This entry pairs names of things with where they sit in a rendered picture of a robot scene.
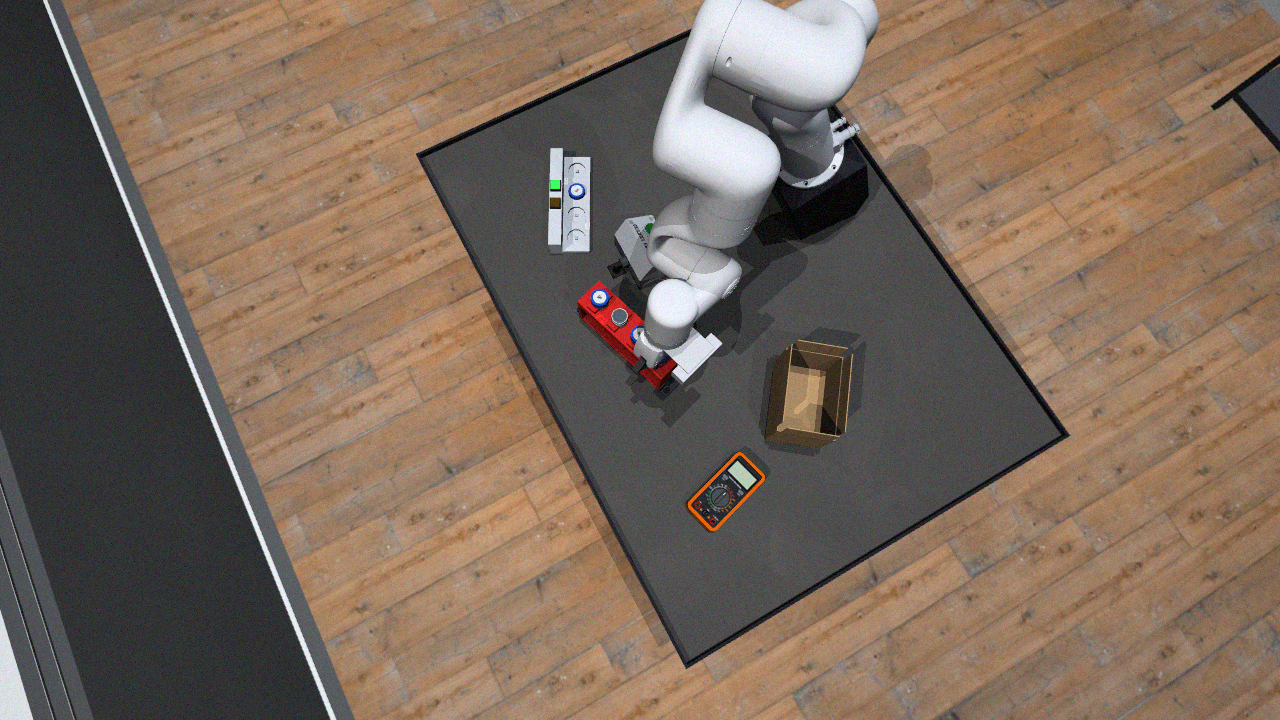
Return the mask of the red tube rack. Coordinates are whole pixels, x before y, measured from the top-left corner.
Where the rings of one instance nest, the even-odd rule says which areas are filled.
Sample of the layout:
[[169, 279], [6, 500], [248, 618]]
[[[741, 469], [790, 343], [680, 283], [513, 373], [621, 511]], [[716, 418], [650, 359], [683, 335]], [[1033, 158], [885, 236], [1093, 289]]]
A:
[[[594, 290], [605, 290], [605, 292], [609, 295], [609, 302], [604, 309], [598, 309], [593, 306], [590, 297]], [[623, 304], [613, 292], [611, 292], [611, 290], [608, 290], [605, 284], [602, 283], [602, 281], [598, 281], [596, 284], [594, 284], [593, 288], [588, 291], [588, 293], [584, 293], [582, 297], [579, 299], [577, 304], [579, 304], [579, 313], [582, 320], [586, 322], [588, 325], [593, 328], [593, 331], [596, 331], [596, 333], [600, 334], [602, 338], [605, 340], [605, 342], [611, 345], [622, 357], [625, 357], [625, 360], [627, 360], [632, 366], [635, 366], [635, 364], [641, 356], [637, 357], [634, 354], [635, 345], [630, 334], [635, 325], [644, 325], [643, 319], [637, 316], [637, 314], [635, 314], [626, 304]], [[612, 322], [612, 313], [614, 311], [614, 309], [618, 307], [625, 309], [625, 311], [628, 314], [627, 324], [622, 328], [618, 328]], [[663, 386], [666, 380], [669, 378], [676, 366], [677, 363], [675, 363], [675, 360], [669, 357], [664, 364], [659, 365], [657, 370], [654, 368], [653, 369], [643, 368], [643, 372], [639, 373], [644, 375], [646, 380], [652, 383], [652, 386], [659, 389], [660, 386]]]

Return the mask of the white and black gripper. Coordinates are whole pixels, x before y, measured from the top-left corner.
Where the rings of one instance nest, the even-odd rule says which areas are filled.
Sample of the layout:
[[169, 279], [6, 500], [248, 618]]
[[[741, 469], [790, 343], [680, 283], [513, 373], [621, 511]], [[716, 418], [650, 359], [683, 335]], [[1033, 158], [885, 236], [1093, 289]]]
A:
[[663, 348], [657, 348], [654, 345], [652, 345], [649, 342], [649, 340], [646, 340], [646, 334], [645, 334], [644, 331], [637, 337], [637, 341], [636, 341], [636, 343], [634, 346], [634, 354], [637, 357], [641, 356], [637, 360], [637, 363], [635, 364], [635, 366], [632, 368], [632, 370], [636, 374], [639, 372], [643, 372], [643, 368], [644, 369], [648, 369], [648, 368], [653, 369], [654, 368], [657, 370], [658, 366], [659, 366], [659, 363], [668, 356], [668, 354], [666, 354], [666, 351]]

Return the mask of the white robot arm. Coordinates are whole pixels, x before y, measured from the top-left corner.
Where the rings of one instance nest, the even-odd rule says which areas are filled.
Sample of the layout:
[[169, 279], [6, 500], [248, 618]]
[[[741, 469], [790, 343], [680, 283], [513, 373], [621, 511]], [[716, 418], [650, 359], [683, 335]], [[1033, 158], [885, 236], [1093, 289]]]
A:
[[[824, 184], [844, 141], [860, 133], [855, 123], [838, 132], [847, 120], [831, 123], [827, 108], [858, 79], [878, 26], [873, 0], [701, 4], [652, 147], [659, 170], [695, 187], [660, 211], [646, 243], [649, 263], [671, 279], [649, 293], [644, 332], [677, 363], [681, 386], [723, 345], [692, 328], [742, 274], [719, 249], [748, 240], [778, 176], [799, 190]], [[749, 94], [773, 141], [705, 105], [712, 78]]]

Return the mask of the brown cardboard box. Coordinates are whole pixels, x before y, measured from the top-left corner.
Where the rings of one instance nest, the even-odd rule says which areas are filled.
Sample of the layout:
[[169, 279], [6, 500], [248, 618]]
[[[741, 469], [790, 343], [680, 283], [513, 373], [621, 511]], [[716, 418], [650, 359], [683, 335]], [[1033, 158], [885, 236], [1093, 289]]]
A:
[[785, 348], [774, 361], [765, 439], [820, 448], [846, 432], [852, 370], [852, 355], [840, 357], [846, 350], [804, 340]]

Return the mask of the orange digital multimeter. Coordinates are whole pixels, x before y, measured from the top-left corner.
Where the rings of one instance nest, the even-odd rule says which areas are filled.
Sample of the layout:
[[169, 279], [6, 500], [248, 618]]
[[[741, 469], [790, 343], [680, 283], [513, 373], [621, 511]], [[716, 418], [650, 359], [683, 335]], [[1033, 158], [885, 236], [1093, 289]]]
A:
[[764, 473], [745, 454], [733, 454], [692, 495], [686, 509], [707, 530], [718, 530], [764, 480]]

